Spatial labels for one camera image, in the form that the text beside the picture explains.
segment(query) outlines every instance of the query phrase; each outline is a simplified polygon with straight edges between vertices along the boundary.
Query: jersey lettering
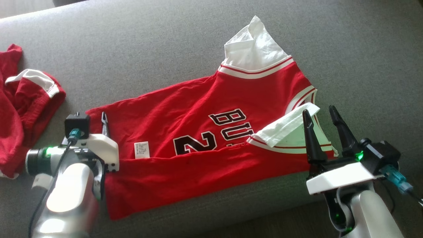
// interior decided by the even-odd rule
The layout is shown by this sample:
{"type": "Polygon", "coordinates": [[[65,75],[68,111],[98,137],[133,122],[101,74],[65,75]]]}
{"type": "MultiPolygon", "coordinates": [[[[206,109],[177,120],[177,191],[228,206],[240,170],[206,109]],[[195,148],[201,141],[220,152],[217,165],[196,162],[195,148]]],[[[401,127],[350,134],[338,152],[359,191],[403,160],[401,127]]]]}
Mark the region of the jersey lettering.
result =
{"type": "Polygon", "coordinates": [[[221,134],[225,140],[230,141],[230,140],[252,135],[254,134],[254,131],[251,129],[250,123],[246,122],[242,125],[227,127],[221,130],[221,134]]]}
{"type": "Polygon", "coordinates": [[[201,133],[201,137],[206,141],[203,144],[191,136],[181,136],[173,139],[176,155],[188,154],[194,151],[214,150],[217,147],[216,137],[210,131],[201,133]]]}
{"type": "Polygon", "coordinates": [[[209,115],[209,117],[218,126],[229,124],[232,122],[242,121],[247,118],[239,108],[233,111],[223,112],[219,114],[211,114],[209,115]]]}

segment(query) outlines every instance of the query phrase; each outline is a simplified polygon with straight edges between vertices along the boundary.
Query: white plastic mount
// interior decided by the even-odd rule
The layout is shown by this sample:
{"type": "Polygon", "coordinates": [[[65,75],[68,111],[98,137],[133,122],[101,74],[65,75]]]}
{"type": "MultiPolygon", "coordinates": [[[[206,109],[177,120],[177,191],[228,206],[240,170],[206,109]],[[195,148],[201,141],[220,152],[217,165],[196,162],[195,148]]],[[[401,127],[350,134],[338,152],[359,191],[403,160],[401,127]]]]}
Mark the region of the white plastic mount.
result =
{"type": "Polygon", "coordinates": [[[318,194],[357,183],[377,179],[360,162],[347,164],[307,180],[309,194],[318,194]]]}
{"type": "Polygon", "coordinates": [[[103,134],[90,134],[88,139],[80,139],[75,145],[87,148],[108,164],[109,171],[119,171],[118,143],[103,134]]]}

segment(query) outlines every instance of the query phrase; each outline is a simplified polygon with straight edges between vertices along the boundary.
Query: red basketball jersey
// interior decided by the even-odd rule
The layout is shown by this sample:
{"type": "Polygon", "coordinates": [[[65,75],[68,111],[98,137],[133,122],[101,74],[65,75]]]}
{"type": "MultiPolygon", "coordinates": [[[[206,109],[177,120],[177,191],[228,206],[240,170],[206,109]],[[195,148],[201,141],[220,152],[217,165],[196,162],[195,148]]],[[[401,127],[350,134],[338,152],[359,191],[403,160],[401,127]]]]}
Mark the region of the red basketball jersey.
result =
{"type": "Polygon", "coordinates": [[[316,89],[257,17],[225,55],[212,76],[87,111],[93,133],[107,114],[119,145],[120,170],[105,184],[112,219],[308,169],[304,143],[271,148],[254,133],[313,102],[316,89]]]}

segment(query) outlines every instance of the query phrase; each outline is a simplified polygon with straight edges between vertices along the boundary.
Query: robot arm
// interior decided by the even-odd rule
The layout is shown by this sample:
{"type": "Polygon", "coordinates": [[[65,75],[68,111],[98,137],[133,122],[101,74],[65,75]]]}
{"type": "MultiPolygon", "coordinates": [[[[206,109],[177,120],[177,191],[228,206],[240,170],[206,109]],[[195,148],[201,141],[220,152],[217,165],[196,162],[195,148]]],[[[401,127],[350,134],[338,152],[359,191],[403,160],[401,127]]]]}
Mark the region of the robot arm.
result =
{"type": "Polygon", "coordinates": [[[342,157],[328,160],[313,131],[313,121],[303,112],[310,173],[310,194],[323,194],[330,220],[343,238],[403,238],[385,203],[375,193],[373,181],[383,178],[385,168],[398,169],[400,153],[385,141],[357,142],[334,106],[333,124],[342,144],[342,157]]]}
{"type": "Polygon", "coordinates": [[[98,201],[103,198],[105,173],[119,170],[118,145],[106,136],[108,131],[103,131],[106,135],[90,134],[89,117],[78,113],[66,119],[66,131],[72,131],[68,130],[69,125],[85,135],[73,140],[72,147],[68,144],[27,153],[26,171],[53,181],[46,183],[47,192],[38,207],[41,214],[33,230],[31,221],[29,237],[89,237],[98,201]]]}

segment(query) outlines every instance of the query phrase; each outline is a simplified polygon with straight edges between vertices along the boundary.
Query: red stripe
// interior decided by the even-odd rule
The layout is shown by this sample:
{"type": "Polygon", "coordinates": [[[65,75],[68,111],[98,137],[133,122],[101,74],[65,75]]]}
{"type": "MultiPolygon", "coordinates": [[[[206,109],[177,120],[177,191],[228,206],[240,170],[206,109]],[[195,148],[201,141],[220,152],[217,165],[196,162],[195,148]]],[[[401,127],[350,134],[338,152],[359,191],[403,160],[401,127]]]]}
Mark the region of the red stripe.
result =
{"type": "Polygon", "coordinates": [[[307,93],[305,93],[300,99],[298,99],[298,101],[297,101],[297,103],[294,105],[294,107],[292,108],[292,109],[294,109],[294,108],[296,108],[297,106],[298,106],[298,104],[306,97],[306,96],[308,96],[308,94],[309,93],[311,93],[311,92],[313,92],[315,90],[315,88],[313,88],[313,89],[311,89],[310,91],[308,91],[307,93]]]}
{"type": "MultiPolygon", "coordinates": [[[[256,141],[256,142],[258,142],[258,143],[260,143],[260,144],[263,144],[263,145],[267,145],[266,143],[264,143],[264,142],[262,142],[262,141],[259,141],[259,140],[257,140],[256,138],[254,138],[254,137],[250,137],[252,140],[254,140],[254,141],[256,141]]],[[[320,147],[323,147],[323,146],[331,146],[332,144],[323,144],[323,145],[320,145],[320,147]]],[[[297,146],[297,147],[280,147],[280,146],[275,146],[274,148],[278,148],[278,149],[305,149],[306,147],[305,146],[297,146]]]]}
{"type": "Polygon", "coordinates": [[[266,71],[269,71],[269,70],[271,70],[271,69],[274,69],[274,68],[276,68],[276,67],[280,66],[281,64],[285,63],[286,61],[288,61],[288,60],[290,60],[290,59],[292,59],[292,57],[289,57],[288,59],[286,59],[286,60],[284,60],[284,61],[280,62],[279,64],[277,64],[277,65],[275,65],[275,66],[273,66],[273,67],[270,67],[270,68],[268,68],[268,69],[265,69],[265,70],[263,70],[263,71],[260,71],[260,72],[245,72],[245,71],[242,71],[242,70],[239,70],[239,69],[233,69],[233,68],[231,68],[231,67],[228,67],[228,66],[226,66],[226,65],[222,65],[222,64],[220,65],[220,67],[227,68],[227,69],[230,69],[230,70],[233,70],[233,71],[237,71],[237,72],[240,72],[240,73],[243,73],[243,74],[247,74],[247,75],[257,75],[257,74],[261,74],[261,73],[264,73],[264,72],[266,72],[266,71]]]}

